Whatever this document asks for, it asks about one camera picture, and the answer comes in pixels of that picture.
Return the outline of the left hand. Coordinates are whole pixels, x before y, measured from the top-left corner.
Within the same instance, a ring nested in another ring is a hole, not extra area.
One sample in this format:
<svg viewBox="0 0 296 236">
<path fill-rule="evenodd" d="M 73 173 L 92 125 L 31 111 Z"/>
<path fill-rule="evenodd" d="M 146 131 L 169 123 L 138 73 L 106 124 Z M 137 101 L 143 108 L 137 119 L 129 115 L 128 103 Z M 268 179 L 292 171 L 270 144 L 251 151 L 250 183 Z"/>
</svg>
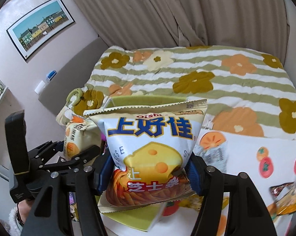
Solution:
<svg viewBox="0 0 296 236">
<path fill-rule="evenodd" d="M 19 219 L 22 224 L 25 224 L 33 204 L 34 204 L 33 200 L 27 200 L 27 199 L 17 204 Z"/>
</svg>

